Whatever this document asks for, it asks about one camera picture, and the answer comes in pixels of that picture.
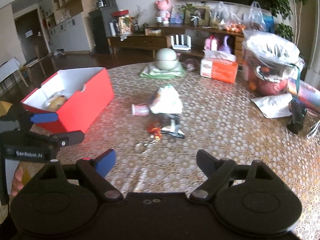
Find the person's left hand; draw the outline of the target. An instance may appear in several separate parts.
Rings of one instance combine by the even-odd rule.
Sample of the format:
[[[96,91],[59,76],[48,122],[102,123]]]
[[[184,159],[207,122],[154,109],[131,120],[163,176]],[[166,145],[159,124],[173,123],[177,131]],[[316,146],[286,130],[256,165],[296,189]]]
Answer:
[[[23,185],[23,168],[21,166],[18,166],[15,174],[14,174],[14,178],[12,180],[12,186],[11,186],[11,195],[12,196],[16,196],[21,189],[23,189],[24,185]]]

